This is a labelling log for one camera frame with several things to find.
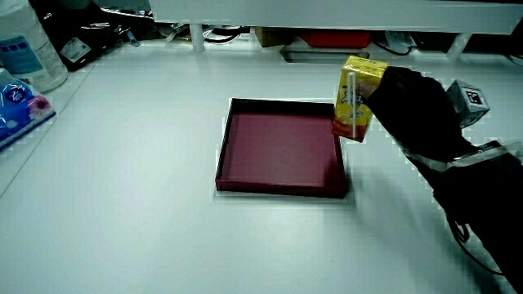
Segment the tissue package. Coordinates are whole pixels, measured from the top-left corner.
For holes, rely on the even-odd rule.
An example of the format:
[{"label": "tissue package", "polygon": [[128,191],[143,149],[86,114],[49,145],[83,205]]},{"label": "tissue package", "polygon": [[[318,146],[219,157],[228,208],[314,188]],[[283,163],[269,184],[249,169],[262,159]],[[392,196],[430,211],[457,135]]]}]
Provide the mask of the tissue package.
[{"label": "tissue package", "polygon": [[379,86],[387,63],[350,56],[342,67],[334,110],[333,133],[363,142],[372,112],[356,93],[360,81]]},{"label": "tissue package", "polygon": [[54,115],[44,96],[0,69],[0,151]]}]

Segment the yellow juice box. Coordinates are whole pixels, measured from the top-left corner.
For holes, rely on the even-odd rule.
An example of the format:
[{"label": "yellow juice box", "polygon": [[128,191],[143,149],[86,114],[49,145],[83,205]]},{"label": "yellow juice box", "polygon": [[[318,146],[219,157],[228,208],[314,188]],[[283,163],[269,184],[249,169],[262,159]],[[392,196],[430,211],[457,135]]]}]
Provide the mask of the yellow juice box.
[{"label": "yellow juice box", "polygon": [[342,67],[342,76],[334,110],[333,134],[363,142],[373,116],[361,96],[356,93],[357,83],[370,82],[379,86],[387,63],[350,56]]}]

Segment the red box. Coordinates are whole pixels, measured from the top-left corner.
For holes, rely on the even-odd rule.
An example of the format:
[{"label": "red box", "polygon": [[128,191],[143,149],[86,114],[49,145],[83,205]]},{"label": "red box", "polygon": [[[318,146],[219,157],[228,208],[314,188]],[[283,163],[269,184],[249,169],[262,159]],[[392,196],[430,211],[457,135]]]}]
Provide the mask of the red box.
[{"label": "red box", "polygon": [[233,99],[218,190],[344,198],[339,137],[327,103]]},{"label": "red box", "polygon": [[371,33],[347,29],[311,29],[304,31],[301,37],[311,47],[362,49],[370,44]]}]

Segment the white bottle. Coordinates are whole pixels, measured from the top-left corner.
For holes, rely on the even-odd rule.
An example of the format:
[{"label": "white bottle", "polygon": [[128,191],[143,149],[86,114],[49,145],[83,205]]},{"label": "white bottle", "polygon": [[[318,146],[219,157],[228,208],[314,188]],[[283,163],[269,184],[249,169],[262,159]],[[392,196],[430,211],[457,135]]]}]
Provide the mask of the white bottle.
[{"label": "white bottle", "polygon": [[0,1],[0,65],[40,92],[67,79],[67,68],[28,0]]}]

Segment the white shelf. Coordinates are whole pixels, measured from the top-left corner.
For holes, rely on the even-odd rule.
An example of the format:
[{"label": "white shelf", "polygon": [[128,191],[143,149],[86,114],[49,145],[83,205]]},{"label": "white shelf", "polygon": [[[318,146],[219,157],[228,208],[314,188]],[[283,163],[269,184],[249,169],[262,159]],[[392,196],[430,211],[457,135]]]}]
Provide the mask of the white shelf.
[{"label": "white shelf", "polygon": [[157,21],[288,28],[510,34],[523,5],[436,0],[150,0]]}]

